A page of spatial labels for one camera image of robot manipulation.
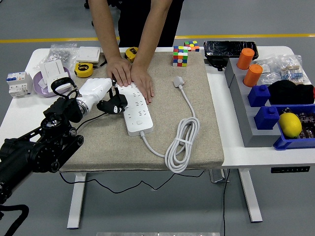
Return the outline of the person's left hand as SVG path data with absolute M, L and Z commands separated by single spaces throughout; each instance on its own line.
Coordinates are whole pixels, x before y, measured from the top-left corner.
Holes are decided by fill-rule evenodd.
M 146 104 L 150 104 L 154 97 L 154 86 L 148 69 L 134 63 L 131 67 L 131 79 L 145 98 Z

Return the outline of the person's right hand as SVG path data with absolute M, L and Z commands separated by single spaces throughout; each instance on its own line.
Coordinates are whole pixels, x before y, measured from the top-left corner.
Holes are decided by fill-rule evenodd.
M 131 83 L 131 64 L 121 56 L 113 56 L 107 59 L 107 76 L 120 86 L 127 87 Z

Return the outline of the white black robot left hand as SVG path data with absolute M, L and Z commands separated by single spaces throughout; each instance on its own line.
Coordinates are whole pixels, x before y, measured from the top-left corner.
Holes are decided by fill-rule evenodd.
M 127 99 L 120 94 L 116 82 L 110 78 L 90 78 L 79 89 L 76 98 L 83 116 L 86 116 L 96 104 L 96 107 L 106 114 L 118 114 L 125 111 Z

